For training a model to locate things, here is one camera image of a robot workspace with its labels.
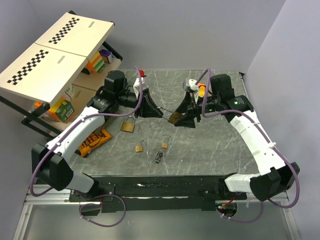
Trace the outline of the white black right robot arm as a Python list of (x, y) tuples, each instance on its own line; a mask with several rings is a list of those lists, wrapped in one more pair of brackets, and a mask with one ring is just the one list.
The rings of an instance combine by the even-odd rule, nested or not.
[(176, 127), (195, 128), (195, 123), (202, 117), (224, 116), (242, 137), (258, 167), (257, 174), (233, 173), (226, 177), (218, 187), (219, 195), (230, 199), (236, 192), (251, 193), (264, 202), (290, 189), (298, 178), (300, 167), (279, 152), (249, 99), (235, 95), (227, 74), (212, 76), (208, 83), (210, 90), (207, 86), (201, 88), (194, 79), (186, 79), (183, 82), (184, 99), (170, 120)]

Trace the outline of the small brass padlock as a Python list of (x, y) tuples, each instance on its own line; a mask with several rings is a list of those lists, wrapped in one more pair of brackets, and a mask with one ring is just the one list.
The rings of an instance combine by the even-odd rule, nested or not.
[(172, 136), (169, 136), (165, 142), (161, 144), (161, 148), (165, 151), (169, 147), (170, 140), (172, 140)]
[(139, 145), (135, 146), (135, 152), (136, 153), (141, 153), (144, 151), (144, 145), (147, 145), (147, 142), (145, 140), (141, 140)]

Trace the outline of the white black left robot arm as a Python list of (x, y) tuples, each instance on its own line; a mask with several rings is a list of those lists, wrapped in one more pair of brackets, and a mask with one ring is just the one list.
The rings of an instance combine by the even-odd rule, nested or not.
[(126, 116), (162, 118), (163, 113), (150, 96), (148, 77), (136, 69), (137, 80), (133, 92), (128, 89), (125, 74), (120, 70), (110, 71), (101, 86), (84, 107), (83, 111), (62, 133), (45, 145), (36, 144), (31, 150), (32, 177), (29, 190), (33, 196), (35, 179), (48, 184), (52, 189), (70, 189), (81, 192), (87, 201), (99, 195), (99, 183), (91, 176), (75, 172), (69, 161), (78, 147), (110, 117), (118, 117), (119, 106), (131, 108)]

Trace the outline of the large brass padlock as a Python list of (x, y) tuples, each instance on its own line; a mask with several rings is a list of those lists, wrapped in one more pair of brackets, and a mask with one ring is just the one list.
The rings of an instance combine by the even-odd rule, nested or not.
[(121, 132), (133, 133), (135, 129), (135, 118), (133, 116), (127, 116), (120, 128)]
[(166, 118), (166, 117), (162, 117), (163, 119), (167, 120), (168, 123), (171, 123), (173, 125), (175, 125), (181, 118), (182, 118), (182, 114), (179, 113), (179, 112), (172, 112), (170, 110), (167, 110), (161, 106), (158, 106), (157, 109), (160, 109), (160, 110), (165, 110), (167, 112), (170, 112), (171, 113), (171, 116), (169, 118)]

